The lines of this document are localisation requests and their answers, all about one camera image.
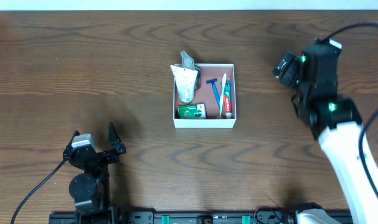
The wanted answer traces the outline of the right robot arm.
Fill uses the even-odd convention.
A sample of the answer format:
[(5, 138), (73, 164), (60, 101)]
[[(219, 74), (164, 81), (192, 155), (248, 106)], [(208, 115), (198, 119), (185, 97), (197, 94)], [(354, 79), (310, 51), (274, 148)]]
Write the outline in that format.
[(291, 102), (331, 163), (353, 223), (378, 223), (378, 167), (369, 149), (366, 125), (355, 103), (338, 94), (342, 46), (328, 39), (287, 51), (272, 75), (293, 90)]

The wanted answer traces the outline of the Colgate toothpaste tube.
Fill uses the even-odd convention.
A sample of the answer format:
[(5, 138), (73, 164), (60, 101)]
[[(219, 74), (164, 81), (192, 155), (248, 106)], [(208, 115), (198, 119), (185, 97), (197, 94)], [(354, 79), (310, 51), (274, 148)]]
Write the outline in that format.
[(227, 80), (224, 88), (224, 112), (227, 119), (232, 118), (231, 82)]

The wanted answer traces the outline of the blue disposable razor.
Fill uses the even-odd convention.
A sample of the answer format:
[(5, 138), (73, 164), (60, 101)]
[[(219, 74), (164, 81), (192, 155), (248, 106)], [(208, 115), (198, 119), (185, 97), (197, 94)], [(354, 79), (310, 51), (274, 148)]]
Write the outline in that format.
[(214, 93), (214, 96), (215, 96), (217, 106), (218, 106), (218, 108), (220, 108), (220, 95), (219, 95), (218, 89), (217, 89), (216, 84), (215, 84), (217, 81), (218, 81), (218, 79), (213, 78), (213, 79), (207, 80), (206, 84), (212, 85), (212, 90), (213, 90), (213, 93)]

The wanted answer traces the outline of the clear pump soap bottle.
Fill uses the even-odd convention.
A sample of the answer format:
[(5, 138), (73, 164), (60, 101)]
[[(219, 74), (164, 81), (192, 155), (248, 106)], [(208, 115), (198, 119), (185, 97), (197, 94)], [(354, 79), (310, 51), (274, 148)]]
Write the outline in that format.
[(186, 69), (197, 71), (195, 90), (198, 90), (201, 87), (201, 69), (195, 65), (194, 59), (190, 57), (185, 50), (180, 52), (181, 54), (181, 66)]

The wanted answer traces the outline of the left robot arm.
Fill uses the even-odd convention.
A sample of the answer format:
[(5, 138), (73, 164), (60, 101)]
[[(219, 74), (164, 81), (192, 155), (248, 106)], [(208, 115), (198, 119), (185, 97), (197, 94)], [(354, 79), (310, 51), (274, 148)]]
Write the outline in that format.
[(113, 123), (109, 125), (108, 142), (111, 149), (97, 152), (91, 134), (75, 131), (65, 147), (63, 159), (83, 170), (69, 184), (69, 194), (75, 202), (75, 223), (120, 223), (121, 212), (110, 202), (110, 173), (108, 166), (118, 163), (126, 152)]

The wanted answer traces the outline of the green white toothbrush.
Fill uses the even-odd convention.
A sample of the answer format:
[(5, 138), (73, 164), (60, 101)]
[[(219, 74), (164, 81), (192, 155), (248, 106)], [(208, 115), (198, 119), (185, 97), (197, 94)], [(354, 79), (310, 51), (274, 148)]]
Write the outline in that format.
[(221, 93), (219, 98), (219, 118), (222, 119), (222, 112), (223, 112), (223, 105), (224, 105), (224, 90), (225, 90), (225, 84), (227, 81), (227, 74), (225, 73), (222, 77), (221, 81)]

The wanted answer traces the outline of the white lotion tube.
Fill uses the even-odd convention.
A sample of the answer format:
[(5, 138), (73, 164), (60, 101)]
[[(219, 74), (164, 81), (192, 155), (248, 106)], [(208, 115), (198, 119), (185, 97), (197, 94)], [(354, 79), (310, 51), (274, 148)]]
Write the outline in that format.
[(197, 80), (197, 70), (171, 65), (179, 99), (183, 103), (190, 103), (194, 99), (194, 91)]

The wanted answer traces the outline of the green soap bar box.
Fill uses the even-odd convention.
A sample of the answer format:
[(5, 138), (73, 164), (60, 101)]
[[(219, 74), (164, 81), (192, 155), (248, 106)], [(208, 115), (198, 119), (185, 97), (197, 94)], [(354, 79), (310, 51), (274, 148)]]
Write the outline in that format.
[(181, 119), (206, 119), (205, 104), (178, 106), (178, 115)]

